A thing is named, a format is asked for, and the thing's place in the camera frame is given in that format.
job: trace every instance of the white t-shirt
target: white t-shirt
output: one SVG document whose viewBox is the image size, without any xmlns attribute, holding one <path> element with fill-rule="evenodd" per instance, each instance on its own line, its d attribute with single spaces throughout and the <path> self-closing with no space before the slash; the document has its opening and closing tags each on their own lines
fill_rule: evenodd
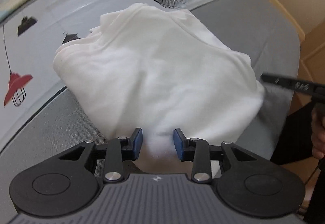
<svg viewBox="0 0 325 224">
<path fill-rule="evenodd" d="M 235 142 L 263 102 L 249 56 L 188 10 L 136 3 L 102 15 L 91 31 L 57 50 L 54 70 L 108 139 L 142 128 L 135 164 L 145 172 L 190 172 L 177 158 L 174 129 L 212 145 Z"/>
</svg>

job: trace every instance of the silver screw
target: silver screw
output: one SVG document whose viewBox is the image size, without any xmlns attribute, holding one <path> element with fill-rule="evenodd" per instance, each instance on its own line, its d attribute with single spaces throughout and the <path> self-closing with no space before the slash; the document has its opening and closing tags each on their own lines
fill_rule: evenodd
<svg viewBox="0 0 325 224">
<path fill-rule="evenodd" d="M 206 181 L 210 179 L 210 176 L 206 173 L 197 173 L 194 175 L 194 179 L 197 181 Z"/>
<path fill-rule="evenodd" d="M 118 179 L 120 179 L 121 177 L 122 177 L 121 174 L 118 173 L 118 172 L 109 172 L 109 173 L 105 174 L 105 178 L 106 178 L 107 180 L 111 180 L 111 181 L 113 181 L 113 180 L 118 180 Z"/>
</svg>

